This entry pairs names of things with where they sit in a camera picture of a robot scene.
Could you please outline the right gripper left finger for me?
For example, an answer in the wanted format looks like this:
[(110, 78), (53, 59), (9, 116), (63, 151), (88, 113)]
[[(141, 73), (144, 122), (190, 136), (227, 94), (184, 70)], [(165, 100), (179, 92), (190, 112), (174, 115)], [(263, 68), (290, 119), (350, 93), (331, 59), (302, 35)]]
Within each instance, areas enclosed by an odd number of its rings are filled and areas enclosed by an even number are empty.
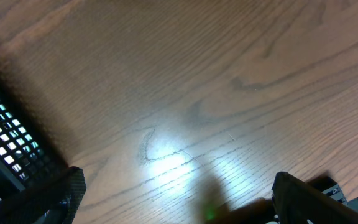
[(43, 184), (0, 201), (0, 223), (72, 224), (86, 192), (83, 170), (70, 167)]

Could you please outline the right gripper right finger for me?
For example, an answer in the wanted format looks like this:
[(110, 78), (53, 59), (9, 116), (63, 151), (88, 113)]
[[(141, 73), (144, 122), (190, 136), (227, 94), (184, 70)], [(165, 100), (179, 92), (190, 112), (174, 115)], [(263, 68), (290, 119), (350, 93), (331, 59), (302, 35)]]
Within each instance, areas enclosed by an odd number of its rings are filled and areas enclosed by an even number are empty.
[(272, 187), (272, 202), (280, 224), (358, 224), (358, 198), (348, 201), (328, 175), (304, 182), (288, 172), (279, 172)]

